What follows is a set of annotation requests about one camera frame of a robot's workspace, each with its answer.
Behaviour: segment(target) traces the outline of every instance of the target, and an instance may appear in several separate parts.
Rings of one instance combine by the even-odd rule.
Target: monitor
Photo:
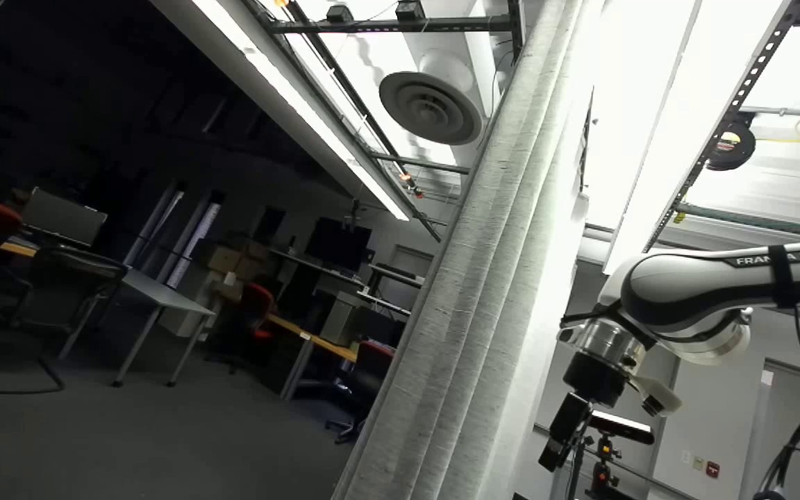
[[[369,229],[323,217],[311,234],[308,258],[356,273],[366,260],[369,234]]]
[[[34,188],[29,206],[23,209],[26,229],[81,248],[94,245],[102,222],[102,210],[49,194],[44,188]]]

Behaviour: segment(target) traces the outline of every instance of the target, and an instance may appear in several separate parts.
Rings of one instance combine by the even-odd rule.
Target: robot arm
[[[679,398],[644,377],[640,367],[652,347],[691,363],[716,363],[751,338],[754,305],[800,305],[800,245],[731,254],[652,254],[613,273],[590,322],[574,330],[577,347],[563,381],[566,395],[543,465],[555,469],[584,437],[594,405],[613,405],[626,385],[644,391],[644,412],[679,408]]]

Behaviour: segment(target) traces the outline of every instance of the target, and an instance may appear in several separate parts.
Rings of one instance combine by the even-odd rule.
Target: floor
[[[215,362],[176,390],[149,369],[123,390],[102,367],[61,374],[66,391],[0,398],[0,500],[329,500],[351,455],[311,404]]]

